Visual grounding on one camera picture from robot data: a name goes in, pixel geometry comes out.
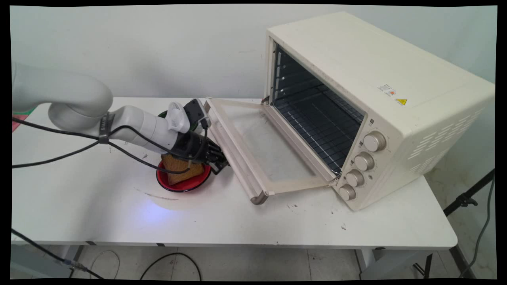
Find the table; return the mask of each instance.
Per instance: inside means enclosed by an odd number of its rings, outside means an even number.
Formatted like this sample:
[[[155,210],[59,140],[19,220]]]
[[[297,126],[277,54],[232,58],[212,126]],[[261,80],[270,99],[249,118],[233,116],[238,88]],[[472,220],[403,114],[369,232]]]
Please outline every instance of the table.
[[[133,105],[159,114],[172,101],[189,100],[116,97],[111,110]],[[54,128],[48,107],[40,105],[27,121]],[[90,143],[21,125],[12,134],[12,163],[46,160]],[[154,152],[115,143],[152,164],[160,162]],[[331,188],[275,195],[255,206],[230,167],[195,191],[172,193],[158,184],[154,169],[107,145],[13,169],[12,180],[12,227],[42,244],[350,248],[360,253],[363,279],[387,273],[387,267],[421,251],[457,244],[424,177],[356,212]],[[11,244],[24,242],[12,235]],[[375,262],[371,250],[378,247],[396,251],[380,259],[386,262]]]

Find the oven door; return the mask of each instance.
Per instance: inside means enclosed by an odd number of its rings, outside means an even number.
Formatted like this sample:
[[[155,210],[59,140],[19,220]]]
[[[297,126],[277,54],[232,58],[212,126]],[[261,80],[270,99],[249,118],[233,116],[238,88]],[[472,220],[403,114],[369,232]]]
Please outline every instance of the oven door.
[[[209,130],[252,203],[262,204],[279,193],[325,187],[336,177],[322,173],[314,154],[305,156],[303,144],[298,146],[283,121],[277,122],[273,107],[213,98],[205,107]]]

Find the black cable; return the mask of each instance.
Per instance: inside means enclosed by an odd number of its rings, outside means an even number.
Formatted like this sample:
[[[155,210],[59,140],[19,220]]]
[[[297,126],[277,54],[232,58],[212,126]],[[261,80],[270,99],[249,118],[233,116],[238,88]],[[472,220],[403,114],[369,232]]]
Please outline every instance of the black cable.
[[[24,164],[14,164],[12,166],[12,168],[21,168],[21,167],[29,167],[29,166],[36,166],[36,165],[41,165],[41,164],[46,164],[46,163],[50,163],[50,162],[53,162],[53,161],[57,161],[57,160],[60,160],[60,159],[63,159],[63,158],[66,158],[66,157],[69,157],[71,155],[74,155],[74,154],[78,154],[80,152],[83,152],[91,147],[94,147],[98,145],[98,141],[92,143],[91,145],[88,145],[88,146],[85,146],[84,148],[82,149],[79,149],[79,150],[76,150],[76,151],[73,151],[71,153],[68,153],[68,154],[65,154],[65,155],[62,155],[62,156],[59,156],[59,157],[55,157],[55,158],[52,158],[52,159],[48,159],[48,160],[44,160],[44,161],[39,161],[39,162],[32,162],[32,163],[24,163]]]
[[[195,265],[195,268],[197,269],[197,273],[199,274],[199,281],[202,281],[202,276],[201,276],[201,271],[199,270],[199,266],[197,266],[197,263],[195,263],[195,261],[188,255],[186,254],[182,254],[182,253],[171,253],[171,254],[168,254],[168,255],[164,255],[162,256],[161,258],[155,260],[152,264],[150,264],[148,266],[148,268],[142,273],[141,275],[141,278],[139,278],[139,280],[142,280],[142,278],[144,277],[144,275],[146,274],[146,272],[148,272],[148,270],[153,266],[155,265],[155,263],[159,262],[161,259],[165,258],[165,257],[168,257],[168,256],[171,256],[171,255],[183,255],[184,257],[188,258],[190,261],[192,261],[192,263]]]
[[[484,223],[481,233],[479,233],[479,237],[477,238],[476,248],[475,248],[475,252],[474,252],[474,258],[472,259],[472,262],[470,262],[470,264],[465,268],[465,270],[463,270],[463,272],[460,274],[460,276],[458,278],[462,278],[463,275],[465,275],[465,273],[470,270],[470,268],[472,267],[472,265],[475,263],[475,261],[477,259],[477,252],[479,251],[479,242],[481,242],[482,235],[484,234],[484,231],[486,230],[486,227],[489,224],[489,219],[491,218],[491,196],[493,194],[493,187],[494,186],[495,186],[495,175],[493,174],[493,180],[491,181],[491,187],[489,189],[489,194],[488,194],[488,217],[486,218],[486,222]]]
[[[100,275],[98,275],[97,273],[91,271],[90,269],[86,268],[86,272],[92,274],[93,276],[97,277],[98,279],[104,279],[103,277],[101,277]]]
[[[33,124],[33,123],[28,123],[28,122],[25,122],[25,121],[22,121],[22,120],[19,120],[17,118],[14,118],[12,117],[12,120],[15,121],[15,122],[18,122],[20,124],[23,124],[23,125],[27,125],[27,126],[30,126],[30,127],[33,127],[33,128],[37,128],[37,129],[41,129],[41,130],[46,130],[46,131],[50,131],[50,132],[55,132],[55,133],[61,133],[61,134],[68,134],[68,135],[76,135],[76,136],[82,136],[82,137],[86,137],[86,138],[92,138],[92,139],[96,139],[98,140],[98,137],[95,137],[95,136],[91,136],[91,135],[87,135],[87,134],[81,134],[81,133],[76,133],[76,132],[69,132],[69,131],[62,131],[62,130],[56,130],[56,129],[52,129],[52,128],[48,128],[48,127],[44,127],[44,126],[40,126],[40,125],[37,125],[37,124]],[[143,134],[141,134],[139,131],[137,131],[136,129],[134,129],[132,126],[128,126],[128,125],[123,125],[123,126],[119,126],[117,127],[116,129],[114,129],[113,131],[111,131],[109,133],[108,136],[116,133],[117,131],[121,130],[121,129],[124,129],[124,128],[127,128],[127,129],[130,129],[131,131],[133,131],[134,133],[136,133],[138,136],[140,136],[141,138],[143,138],[144,140],[148,141],[149,143],[161,148],[162,150],[164,151],[167,151],[168,153],[170,153],[171,155],[173,156],[177,156],[177,157],[180,157],[180,158],[184,158],[184,159],[187,159],[187,160],[193,160],[197,157],[199,157],[202,153],[202,151],[204,150],[204,145],[205,145],[205,140],[208,136],[208,128],[205,128],[204,129],[204,139],[203,139],[203,142],[201,144],[201,146],[199,147],[196,155],[194,157],[185,157],[185,156],[181,156],[179,154],[176,154],[170,150],[168,150],[167,148],[161,146],[160,144],[152,141],[151,139],[147,138],[146,136],[144,136]],[[25,164],[16,164],[16,165],[13,165],[12,168],[21,168],[21,167],[29,167],[29,166],[35,166],[35,165],[40,165],[40,164],[45,164],[45,163],[49,163],[49,162],[53,162],[53,161],[56,161],[56,160],[60,160],[60,159],[63,159],[63,158],[66,158],[66,157],[69,157],[71,155],[74,155],[74,154],[77,154],[79,152],[82,152],[82,151],[85,151],[95,145],[97,145],[98,142],[94,142],[93,144],[89,145],[89,146],[86,146],[80,150],[77,150],[75,152],[72,152],[72,153],[68,153],[66,155],[63,155],[63,156],[59,156],[59,157],[56,157],[56,158],[53,158],[53,159],[49,159],[49,160],[45,160],[45,161],[40,161],[40,162],[33,162],[33,163],[25,163]],[[126,154],[127,156],[137,160],[138,162],[146,165],[146,166],[149,166],[151,168],[154,168],[156,170],[159,170],[159,171],[162,171],[162,172],[165,172],[165,173],[170,173],[170,174],[182,174],[182,173],[185,173],[187,171],[190,170],[190,168],[188,167],[187,169],[185,170],[182,170],[182,171],[170,171],[170,170],[167,170],[165,168],[161,168],[161,167],[158,167],[156,165],[153,165],[153,164],[150,164],[150,163],[147,163],[145,162],[144,160],[130,154],[128,151],[124,150],[123,148],[119,147],[118,145],[112,143],[112,142],[108,142],[108,144],[114,148],[116,148],[117,150],[121,151],[122,153]]]
[[[182,173],[185,173],[185,172],[187,172],[187,171],[189,171],[189,170],[190,170],[190,168],[187,168],[187,169],[182,170],[182,171],[170,171],[170,170],[167,170],[167,169],[165,169],[165,168],[158,167],[158,166],[155,166],[155,165],[153,165],[153,164],[151,164],[151,163],[148,163],[148,162],[146,162],[146,161],[144,161],[144,160],[142,160],[142,159],[140,159],[140,158],[136,157],[135,155],[131,154],[130,152],[128,152],[128,151],[126,151],[126,150],[124,150],[123,148],[121,148],[121,147],[117,146],[116,144],[114,144],[114,143],[112,143],[112,142],[108,142],[107,144],[108,144],[108,145],[110,145],[110,146],[112,146],[113,148],[115,148],[115,149],[117,149],[117,150],[121,151],[122,153],[124,153],[124,154],[126,154],[126,155],[130,156],[131,158],[133,158],[133,159],[135,159],[135,160],[139,161],[140,163],[142,163],[142,164],[144,164],[144,165],[146,165],[146,166],[149,166],[149,167],[151,167],[151,168],[154,168],[154,169],[156,169],[156,170],[160,170],[160,171],[165,172],[165,173],[171,173],[171,174],[182,174]]]
[[[31,239],[27,238],[25,235],[23,235],[22,233],[20,233],[20,232],[16,231],[16,230],[15,230],[15,229],[13,229],[13,228],[11,228],[11,233],[13,233],[13,234],[15,234],[15,235],[19,236],[19,237],[20,237],[21,239],[23,239],[24,241],[26,241],[26,242],[28,242],[29,244],[31,244],[31,245],[33,245],[33,246],[35,246],[37,249],[39,249],[39,250],[41,250],[41,251],[45,252],[46,254],[48,254],[49,256],[51,256],[52,258],[54,258],[54,259],[56,259],[56,260],[58,260],[58,261],[60,261],[60,262],[63,262],[63,261],[65,260],[65,259],[63,259],[63,258],[61,258],[61,257],[59,257],[59,256],[57,256],[57,255],[55,255],[55,254],[53,254],[53,253],[52,253],[52,252],[50,252],[49,250],[47,250],[47,249],[43,248],[42,246],[38,245],[35,241],[33,241],[33,240],[31,240]]]
[[[20,119],[14,118],[14,117],[12,117],[12,120],[14,122],[16,122],[16,123],[20,123],[21,125],[27,125],[27,126],[30,126],[32,128],[36,128],[36,129],[40,129],[40,130],[44,130],[44,131],[48,131],[48,132],[55,132],[55,133],[68,134],[68,135],[76,135],[76,136],[82,136],[82,137],[91,138],[91,139],[98,139],[97,136],[87,135],[87,134],[78,133],[78,132],[69,132],[69,131],[62,131],[62,130],[52,129],[52,128],[36,125],[36,124],[33,124],[33,123],[25,122],[23,120],[20,120]]]
[[[49,255],[50,257],[52,257],[52,258],[54,258],[54,259],[58,260],[59,262],[62,262],[62,263],[64,263],[64,264],[71,264],[71,265],[75,265],[75,264],[72,264],[72,261],[70,261],[70,260],[66,260],[66,259],[63,259],[63,258],[59,257],[58,255],[56,255],[56,254],[54,254],[54,253],[50,252],[49,250],[47,250],[47,249],[43,248],[42,246],[40,246],[39,244],[37,244],[35,241],[33,241],[33,240],[31,240],[31,239],[27,238],[24,234],[22,234],[22,233],[20,233],[20,232],[16,231],[16,230],[15,230],[15,229],[13,229],[13,228],[11,228],[11,233],[13,233],[13,234],[15,234],[16,236],[20,237],[21,239],[23,239],[24,241],[28,242],[29,244],[31,244],[31,245],[33,245],[33,246],[35,246],[35,248],[37,248],[38,250],[45,252],[47,255]],[[82,264],[80,264],[80,266],[81,266],[81,267],[80,267],[80,269],[81,269],[81,270],[84,270],[85,272],[88,272],[88,273],[92,274],[93,276],[95,276],[95,277],[97,277],[97,278],[99,278],[99,279],[104,279],[104,278],[102,278],[100,275],[98,275],[97,273],[95,273],[95,272],[91,271],[90,269],[88,269],[88,268],[84,267]]]
[[[117,131],[121,130],[121,129],[129,129],[131,131],[133,131],[134,133],[136,133],[138,136],[140,136],[141,138],[143,138],[144,140],[146,140],[147,142],[153,144],[154,146],[162,149],[163,151],[166,151],[168,152],[169,154],[171,154],[172,156],[176,156],[176,157],[180,157],[180,158],[184,158],[184,159],[187,159],[187,160],[193,160],[193,159],[196,159],[197,157],[199,157],[199,155],[201,154],[202,150],[204,149],[204,141],[203,143],[201,144],[201,146],[199,147],[199,150],[197,151],[197,154],[192,157],[192,156],[182,156],[182,155],[179,155],[177,153],[174,153],[173,151],[159,145],[158,143],[152,141],[151,139],[145,137],[142,133],[140,133],[138,130],[134,129],[132,126],[129,126],[129,125],[123,125],[123,126],[119,126],[117,127],[116,129],[112,130],[109,135],[113,135],[114,133],[116,133]],[[205,128],[204,129],[204,140],[206,140],[206,138],[208,137],[208,128]]]

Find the yellow warning sticker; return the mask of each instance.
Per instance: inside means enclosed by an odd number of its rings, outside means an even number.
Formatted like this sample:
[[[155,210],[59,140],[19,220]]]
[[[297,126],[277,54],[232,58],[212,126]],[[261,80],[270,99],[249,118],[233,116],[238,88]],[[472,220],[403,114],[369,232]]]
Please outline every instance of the yellow warning sticker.
[[[398,101],[398,103],[400,103],[403,106],[405,106],[405,103],[407,103],[406,99],[396,99],[396,101]]]

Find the cream toaster oven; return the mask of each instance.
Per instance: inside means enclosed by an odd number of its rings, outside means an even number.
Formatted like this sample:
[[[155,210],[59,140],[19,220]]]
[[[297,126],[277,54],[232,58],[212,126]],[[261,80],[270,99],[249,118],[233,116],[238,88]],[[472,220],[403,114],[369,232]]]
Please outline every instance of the cream toaster oven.
[[[265,58],[260,104],[205,105],[253,204],[332,187],[362,209],[430,171],[494,100],[494,84],[345,12],[268,29]]]

